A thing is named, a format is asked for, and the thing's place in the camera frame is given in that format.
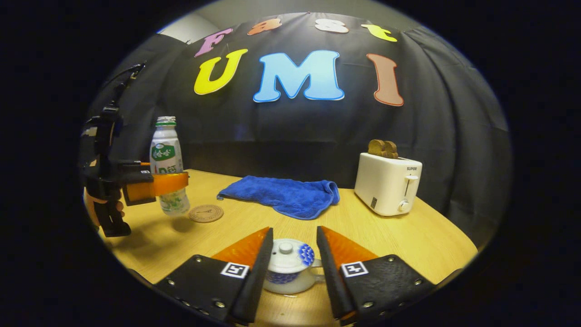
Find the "cork coaster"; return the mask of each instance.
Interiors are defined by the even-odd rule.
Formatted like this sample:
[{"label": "cork coaster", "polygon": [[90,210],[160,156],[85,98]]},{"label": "cork coaster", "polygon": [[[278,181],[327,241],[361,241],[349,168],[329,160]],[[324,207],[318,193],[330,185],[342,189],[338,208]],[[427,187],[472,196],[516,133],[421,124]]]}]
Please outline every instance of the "cork coaster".
[{"label": "cork coaster", "polygon": [[399,158],[397,154],[397,146],[391,141],[371,140],[367,152],[372,155],[378,155],[389,159]]},{"label": "cork coaster", "polygon": [[224,214],[224,210],[213,204],[199,205],[189,212],[189,218],[195,222],[213,222],[220,218]]}]

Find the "blue letter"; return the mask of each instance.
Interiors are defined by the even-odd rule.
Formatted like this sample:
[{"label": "blue letter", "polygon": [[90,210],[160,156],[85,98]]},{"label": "blue letter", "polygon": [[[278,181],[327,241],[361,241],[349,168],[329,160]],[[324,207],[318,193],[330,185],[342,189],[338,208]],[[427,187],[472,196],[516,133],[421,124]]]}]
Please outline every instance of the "blue letter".
[{"label": "blue letter", "polygon": [[341,100],[345,92],[337,85],[335,59],[339,54],[335,51],[317,50],[296,66],[284,53],[269,54],[260,58],[264,63],[264,73],[260,83],[260,91],[253,97],[256,102],[276,101],[281,93],[275,88],[276,80],[281,83],[286,95],[294,99],[307,77],[311,77],[309,87],[304,91],[304,97],[311,100]]}]

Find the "table surface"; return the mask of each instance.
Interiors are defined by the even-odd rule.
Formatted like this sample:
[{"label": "table surface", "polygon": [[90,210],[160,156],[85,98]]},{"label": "table surface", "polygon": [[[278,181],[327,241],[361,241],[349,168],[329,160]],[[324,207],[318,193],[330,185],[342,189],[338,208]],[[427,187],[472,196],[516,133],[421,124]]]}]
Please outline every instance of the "table surface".
[{"label": "table surface", "polygon": [[[255,202],[216,199],[240,177],[192,169],[187,172],[190,178],[186,193],[191,207],[218,205],[224,210],[222,218],[196,223],[187,217],[170,217],[156,201],[124,208],[124,220],[132,230],[129,236],[105,237],[99,231],[117,259],[151,283],[157,283],[195,254],[211,257],[264,227],[273,228],[274,239],[297,239],[311,245],[317,258],[317,226],[328,227],[380,257],[398,255],[434,284],[465,267],[477,253],[459,228],[417,197],[409,213],[382,217],[352,189],[339,189],[339,204],[331,205],[317,219],[301,221]],[[322,268],[315,268],[315,272],[323,273]],[[252,325],[339,326],[339,322],[333,319],[327,286],[319,283],[293,295],[263,290]]]}]

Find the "bottle cap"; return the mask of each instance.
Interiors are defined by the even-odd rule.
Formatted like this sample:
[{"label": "bottle cap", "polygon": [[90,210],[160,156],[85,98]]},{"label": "bottle cap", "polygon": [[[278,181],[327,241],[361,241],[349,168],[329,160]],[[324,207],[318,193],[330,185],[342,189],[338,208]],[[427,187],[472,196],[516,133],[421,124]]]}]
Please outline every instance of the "bottle cap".
[{"label": "bottle cap", "polygon": [[157,117],[157,122],[155,126],[175,126],[175,116],[162,116]]}]

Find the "blue towel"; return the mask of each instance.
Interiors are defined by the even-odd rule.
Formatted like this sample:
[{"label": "blue towel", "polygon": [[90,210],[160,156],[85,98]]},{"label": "blue towel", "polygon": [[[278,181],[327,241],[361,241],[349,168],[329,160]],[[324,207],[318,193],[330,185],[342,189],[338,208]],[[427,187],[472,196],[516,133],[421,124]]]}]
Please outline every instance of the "blue towel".
[{"label": "blue towel", "polygon": [[298,182],[292,179],[246,176],[218,193],[217,199],[232,197],[272,206],[283,215],[309,221],[331,204],[339,202],[335,182]]}]

